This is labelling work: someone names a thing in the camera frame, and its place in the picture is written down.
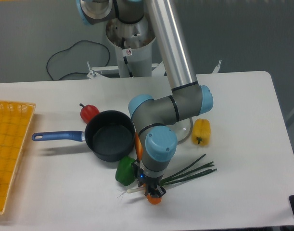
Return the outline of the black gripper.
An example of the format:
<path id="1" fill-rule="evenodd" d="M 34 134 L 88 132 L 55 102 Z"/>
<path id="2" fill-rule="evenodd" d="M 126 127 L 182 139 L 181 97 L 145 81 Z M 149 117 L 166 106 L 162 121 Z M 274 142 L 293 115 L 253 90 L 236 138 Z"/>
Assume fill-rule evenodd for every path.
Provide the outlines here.
<path id="1" fill-rule="evenodd" d="M 163 177 L 164 171 L 154 172 L 145 167 L 142 161 L 135 160 L 132 163 L 134 176 L 138 180 L 139 187 L 143 184 L 145 196 L 151 196 L 152 198 L 161 198 L 165 195 L 166 190 L 160 185 L 160 180 Z"/>

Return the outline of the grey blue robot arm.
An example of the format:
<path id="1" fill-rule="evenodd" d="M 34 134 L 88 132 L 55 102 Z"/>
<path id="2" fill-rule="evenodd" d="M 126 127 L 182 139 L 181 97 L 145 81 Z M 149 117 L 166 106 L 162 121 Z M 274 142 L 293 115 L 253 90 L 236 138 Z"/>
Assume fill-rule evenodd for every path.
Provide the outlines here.
<path id="1" fill-rule="evenodd" d="M 143 154 L 133 163 L 145 195 L 162 197 L 161 178 L 177 147 L 169 126 L 210 111 L 213 97 L 198 84 L 172 0 L 79 0 L 77 8 L 86 24 L 106 22 L 106 36 L 115 46 L 121 77 L 151 74 L 151 44 L 157 40 L 171 88 L 161 99 L 142 94 L 128 110 Z"/>

